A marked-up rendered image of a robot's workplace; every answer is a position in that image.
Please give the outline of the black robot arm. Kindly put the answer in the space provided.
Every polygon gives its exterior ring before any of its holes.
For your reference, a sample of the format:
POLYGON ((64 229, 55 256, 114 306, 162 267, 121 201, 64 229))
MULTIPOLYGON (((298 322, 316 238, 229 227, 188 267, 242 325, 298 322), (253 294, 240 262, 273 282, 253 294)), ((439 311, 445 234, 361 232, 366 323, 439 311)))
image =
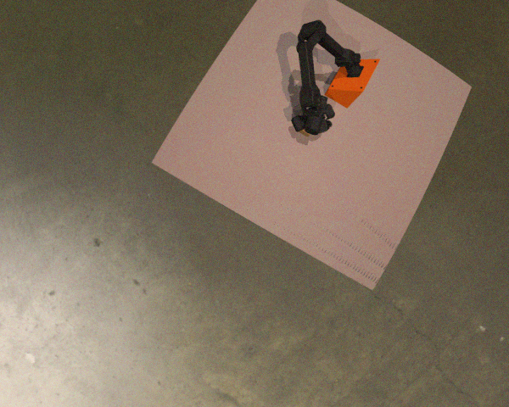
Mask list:
POLYGON ((299 92, 299 102, 302 113, 308 115, 305 123, 305 131, 311 135, 318 135, 329 130, 332 126, 330 120, 321 118, 327 111, 327 97, 320 94, 316 85, 314 74, 314 62, 312 50, 318 43, 335 57, 335 64, 338 67, 344 66, 347 70, 347 77, 360 77, 364 66, 360 66, 361 55, 349 49, 343 48, 335 42, 328 34, 327 28, 322 21, 316 20, 305 23, 298 34, 299 66, 301 71, 302 87, 299 92), (306 109, 306 107, 311 107, 306 109))

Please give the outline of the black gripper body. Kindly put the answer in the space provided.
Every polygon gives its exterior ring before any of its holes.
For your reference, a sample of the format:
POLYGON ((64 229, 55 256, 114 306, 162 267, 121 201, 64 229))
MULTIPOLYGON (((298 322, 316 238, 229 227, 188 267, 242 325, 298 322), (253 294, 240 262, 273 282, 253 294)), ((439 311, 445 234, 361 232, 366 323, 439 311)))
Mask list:
MULTIPOLYGON (((333 116, 335 116, 335 112, 333 110, 332 105, 330 105, 330 104, 327 105, 327 111, 325 112, 325 114, 327 115, 328 120, 331 119, 333 116)), ((321 118, 325 117, 325 114, 321 118)), ((305 123, 306 123, 307 119, 308 119, 308 115, 304 116, 303 119, 301 119, 300 115, 293 117, 291 121, 294 125, 294 129, 297 132, 304 130, 305 123)))

